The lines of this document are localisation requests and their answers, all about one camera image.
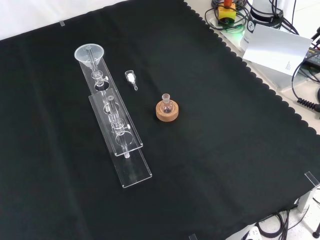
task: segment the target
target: black tablecloth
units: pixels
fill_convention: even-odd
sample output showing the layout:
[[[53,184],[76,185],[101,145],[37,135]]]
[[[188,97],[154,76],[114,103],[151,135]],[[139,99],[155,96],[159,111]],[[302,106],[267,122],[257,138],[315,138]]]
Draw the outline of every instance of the black tablecloth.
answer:
[[[5,240],[223,240],[320,179],[320,140],[181,0],[132,0],[0,42]],[[122,189],[74,59],[95,43],[153,178]],[[134,70],[139,90],[124,77]],[[163,93],[179,104],[156,118]]]

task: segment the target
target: red cap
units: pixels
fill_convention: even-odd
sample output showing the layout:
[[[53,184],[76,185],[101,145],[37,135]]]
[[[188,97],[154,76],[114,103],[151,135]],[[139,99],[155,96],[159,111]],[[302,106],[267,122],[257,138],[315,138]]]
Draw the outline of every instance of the red cap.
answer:
[[[226,6],[226,7],[231,7],[232,0],[224,0],[224,4],[223,5]]]

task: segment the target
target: white card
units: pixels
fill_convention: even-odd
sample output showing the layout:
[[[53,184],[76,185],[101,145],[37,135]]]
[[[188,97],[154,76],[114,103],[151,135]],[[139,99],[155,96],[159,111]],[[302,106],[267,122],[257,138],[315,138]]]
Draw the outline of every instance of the white card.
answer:
[[[312,40],[257,24],[244,59],[293,76]]]

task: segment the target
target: clear acrylic stand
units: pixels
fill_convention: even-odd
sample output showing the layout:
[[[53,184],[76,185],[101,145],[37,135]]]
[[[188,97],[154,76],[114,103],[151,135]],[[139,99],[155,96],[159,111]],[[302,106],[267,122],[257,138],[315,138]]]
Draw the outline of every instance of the clear acrylic stand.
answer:
[[[90,88],[89,100],[121,185],[127,188],[151,178],[152,174],[140,149],[143,143],[103,55],[104,49],[97,44],[83,45],[74,53]]]
[[[198,240],[195,234],[189,236],[189,240]]]

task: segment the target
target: cable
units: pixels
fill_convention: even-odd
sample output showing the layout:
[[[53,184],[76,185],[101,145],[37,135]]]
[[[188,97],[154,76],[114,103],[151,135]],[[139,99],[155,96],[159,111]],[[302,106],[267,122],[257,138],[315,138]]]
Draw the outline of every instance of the cable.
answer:
[[[289,31],[290,33],[299,35],[298,33],[294,32],[294,31],[291,31],[291,30],[290,30],[289,28],[287,28],[285,25],[281,24],[281,26],[282,26],[285,30]]]
[[[310,67],[309,67],[308,71],[309,71],[309,73],[312,75],[312,77],[314,77],[315,80],[316,80],[318,83],[320,83],[319,78],[317,78],[316,75],[311,71],[311,68],[310,68]]]
[[[288,235],[288,227],[289,227],[289,214],[290,214],[290,211],[287,210],[286,211],[286,220],[285,220],[285,223],[284,223],[284,228],[283,228],[283,232],[282,234],[280,235],[279,237],[279,240],[286,240],[287,239],[287,235]]]
[[[220,6],[223,6],[223,5],[221,5],[221,3],[218,3],[218,4],[214,5],[213,8],[207,10],[205,12],[205,14],[204,14],[204,20],[205,20],[206,24],[208,24],[211,28],[213,28],[215,30],[219,30],[219,31],[227,31],[227,30],[231,30],[231,29],[241,29],[247,24],[249,10],[244,7],[245,5],[243,4],[243,2],[242,3],[235,3],[235,6],[236,6],[235,9],[232,8],[232,7],[229,7],[229,6],[223,6],[226,9],[231,9],[231,10],[235,11],[238,16],[242,17],[240,20],[234,22],[233,24],[225,23],[225,22],[219,20],[218,15],[217,15],[217,9]],[[245,12],[245,15],[242,14],[239,10],[237,10],[237,7],[242,9]],[[220,23],[222,25],[222,27],[216,27],[211,22],[208,21],[207,14],[208,14],[208,12],[210,12],[212,10],[214,12],[215,18],[217,19],[218,23]]]
[[[313,79],[311,76],[309,76],[304,70],[299,69],[299,71],[301,71],[303,73],[304,76],[306,76],[307,78],[311,79],[312,81],[314,81],[315,83],[320,83],[320,81],[317,81],[316,79]]]
[[[299,68],[301,67],[301,65],[306,61],[306,60],[309,60],[311,58],[313,58],[314,56],[318,56],[320,55],[320,53],[316,53],[316,54],[313,54],[311,56],[308,56],[307,58],[305,58],[299,65],[298,67],[294,70],[294,73],[292,75],[292,79],[291,79],[291,87],[292,87],[292,91],[293,91],[293,94],[294,96],[298,99],[297,100],[297,103],[298,104],[301,104],[307,108],[310,108],[312,110],[315,110],[316,112],[320,113],[320,104],[316,104],[316,103],[313,103],[313,102],[310,102],[310,101],[307,101],[307,100],[304,100],[300,97],[298,97],[298,95],[296,94],[296,91],[295,91],[295,88],[294,88],[294,79],[295,79],[295,75],[297,73],[297,71],[299,70]]]
[[[284,17],[283,18],[283,24],[285,24],[286,26],[290,27],[290,29],[288,30],[289,32],[299,35],[297,29]]]
[[[314,197],[312,198],[317,204],[320,205],[320,202],[318,202]]]
[[[319,43],[318,43],[318,44],[314,44],[314,43],[312,42],[311,44],[313,45],[313,48],[314,48],[314,49],[319,49],[319,50],[320,50],[320,48],[318,47]]]
[[[309,211],[309,208],[310,208],[310,205],[308,206],[308,208],[307,208],[307,210],[305,211],[304,215],[302,216],[301,220],[298,221],[298,223],[296,223],[296,224],[293,225],[292,227],[290,227],[290,228],[288,229],[288,231],[289,231],[290,229],[293,229],[295,226],[297,226],[299,223],[302,222],[302,220],[303,220],[303,219],[305,218],[305,216],[307,215],[307,212]]]
[[[265,232],[265,231],[263,231],[263,230],[261,229],[259,223],[262,222],[262,221],[264,221],[264,220],[266,220],[266,219],[268,219],[268,218],[270,218],[270,217],[273,217],[273,216],[277,217],[277,219],[278,219],[279,222],[280,222],[280,228],[279,228],[279,230],[276,231],[276,232]],[[278,212],[274,213],[273,215],[269,216],[268,218],[265,218],[265,219],[257,222],[255,225],[256,225],[257,228],[259,229],[259,232],[261,233],[262,236],[264,236],[264,237],[266,237],[266,238],[269,238],[269,239],[274,239],[274,238],[278,237],[278,236],[283,232],[284,227],[285,227],[285,224],[284,224],[284,221],[283,221],[282,216],[281,216]]]
[[[320,27],[316,30],[316,34],[313,35],[311,39],[315,41],[319,36],[320,36]]]
[[[296,4],[297,4],[297,0],[294,0],[293,12],[292,12],[292,21],[291,21],[292,26],[294,25],[294,17],[295,17],[295,11],[296,11]]]

